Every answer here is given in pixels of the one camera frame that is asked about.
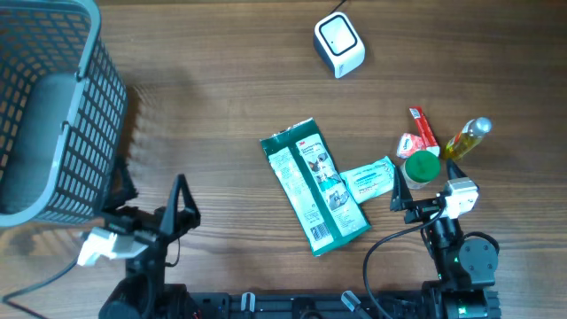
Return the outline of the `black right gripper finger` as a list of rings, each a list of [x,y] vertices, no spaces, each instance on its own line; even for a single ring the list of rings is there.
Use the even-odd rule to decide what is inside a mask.
[[[412,207],[413,197],[399,166],[394,167],[391,211],[408,210]]]
[[[467,177],[467,175],[457,166],[457,164],[452,159],[447,159],[446,164],[447,177],[449,180]]]

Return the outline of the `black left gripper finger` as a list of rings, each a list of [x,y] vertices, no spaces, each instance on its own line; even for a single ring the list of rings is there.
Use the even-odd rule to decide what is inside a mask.
[[[201,214],[190,193],[186,177],[179,174],[173,183],[159,223],[159,233],[166,237],[182,237],[200,225]]]
[[[113,168],[106,183],[102,199],[102,210],[109,211],[124,206],[127,201],[137,197],[137,190],[128,171],[124,157],[114,159]]]

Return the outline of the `light teal wipes packet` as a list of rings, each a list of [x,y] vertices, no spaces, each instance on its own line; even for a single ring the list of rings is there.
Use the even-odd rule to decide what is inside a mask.
[[[344,171],[339,175],[355,202],[361,204],[392,190],[394,165],[385,156],[373,163]]]

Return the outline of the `red-lidded white cup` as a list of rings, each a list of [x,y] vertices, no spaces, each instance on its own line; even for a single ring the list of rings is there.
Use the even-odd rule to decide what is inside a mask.
[[[410,190],[422,189],[435,180],[439,172],[439,158],[428,151],[415,152],[401,166],[401,173]]]

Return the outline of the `red stick sachet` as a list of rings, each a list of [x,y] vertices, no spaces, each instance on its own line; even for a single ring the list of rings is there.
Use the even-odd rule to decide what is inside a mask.
[[[438,157],[440,155],[440,147],[423,109],[420,106],[414,106],[410,107],[409,111],[416,123],[420,136],[423,139],[425,150]]]

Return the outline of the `yellow liquid Vim bottle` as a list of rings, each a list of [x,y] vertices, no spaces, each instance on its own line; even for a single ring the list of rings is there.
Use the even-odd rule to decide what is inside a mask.
[[[468,121],[462,130],[447,143],[442,152],[443,159],[460,160],[483,140],[492,127],[492,122],[486,117]]]

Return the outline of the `red tissue packet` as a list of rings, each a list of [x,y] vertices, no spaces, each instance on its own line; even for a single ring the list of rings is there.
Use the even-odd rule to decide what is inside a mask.
[[[414,153],[425,150],[426,147],[424,145],[423,139],[420,136],[404,133],[400,137],[396,155],[401,159],[407,159]]]

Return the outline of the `green 3M glove package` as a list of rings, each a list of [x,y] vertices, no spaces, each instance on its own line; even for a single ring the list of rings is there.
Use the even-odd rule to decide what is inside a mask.
[[[313,256],[346,245],[370,229],[341,179],[315,120],[297,123],[262,139],[260,145]]]

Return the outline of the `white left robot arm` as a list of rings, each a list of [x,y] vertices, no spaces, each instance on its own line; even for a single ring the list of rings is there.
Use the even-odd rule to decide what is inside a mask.
[[[115,237],[117,257],[125,261],[125,278],[101,307],[100,318],[200,318],[202,312],[185,284],[167,284],[167,249],[200,225],[201,215],[185,175],[175,177],[167,203],[147,213],[127,201],[137,191],[122,157],[114,161],[99,216]]]

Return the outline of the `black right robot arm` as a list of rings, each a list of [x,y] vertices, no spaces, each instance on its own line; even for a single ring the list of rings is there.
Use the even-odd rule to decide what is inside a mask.
[[[459,217],[474,208],[479,187],[452,161],[448,180],[434,198],[414,200],[400,167],[395,168],[390,209],[403,211],[406,224],[417,223],[437,270],[436,281],[419,291],[394,297],[397,318],[500,318],[495,285],[500,247],[480,231],[464,233]]]

